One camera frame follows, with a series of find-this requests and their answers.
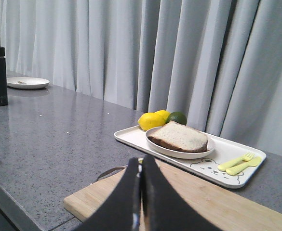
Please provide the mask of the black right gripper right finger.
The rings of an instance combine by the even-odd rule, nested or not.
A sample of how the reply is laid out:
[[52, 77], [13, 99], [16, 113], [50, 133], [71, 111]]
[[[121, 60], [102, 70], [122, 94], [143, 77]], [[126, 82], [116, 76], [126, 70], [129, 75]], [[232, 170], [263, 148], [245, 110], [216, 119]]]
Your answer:
[[147, 231], [219, 231], [171, 186], [153, 156], [142, 163], [141, 191]]

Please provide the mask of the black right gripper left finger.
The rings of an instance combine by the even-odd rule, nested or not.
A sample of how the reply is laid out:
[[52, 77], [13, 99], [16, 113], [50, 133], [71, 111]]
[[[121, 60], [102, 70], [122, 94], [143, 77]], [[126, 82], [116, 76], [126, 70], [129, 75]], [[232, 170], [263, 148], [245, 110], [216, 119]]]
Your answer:
[[140, 227], [141, 165], [137, 158], [128, 162], [121, 180], [102, 205], [77, 231], [137, 231]]

